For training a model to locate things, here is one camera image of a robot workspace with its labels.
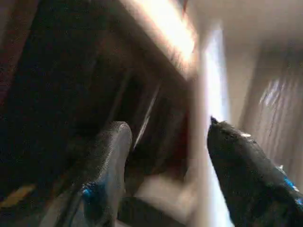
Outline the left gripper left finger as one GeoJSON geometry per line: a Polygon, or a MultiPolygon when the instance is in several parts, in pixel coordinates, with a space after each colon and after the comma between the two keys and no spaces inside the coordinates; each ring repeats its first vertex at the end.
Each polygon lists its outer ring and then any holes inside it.
{"type": "Polygon", "coordinates": [[[114,121],[90,142],[76,168],[73,190],[59,219],[61,227],[112,227],[124,194],[125,163],[132,132],[114,121]]]}

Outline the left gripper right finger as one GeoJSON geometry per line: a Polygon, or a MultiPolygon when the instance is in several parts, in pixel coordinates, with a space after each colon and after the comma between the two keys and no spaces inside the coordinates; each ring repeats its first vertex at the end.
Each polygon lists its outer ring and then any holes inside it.
{"type": "Polygon", "coordinates": [[[303,225],[303,195],[251,135],[211,117],[207,148],[236,227],[303,225]]]}

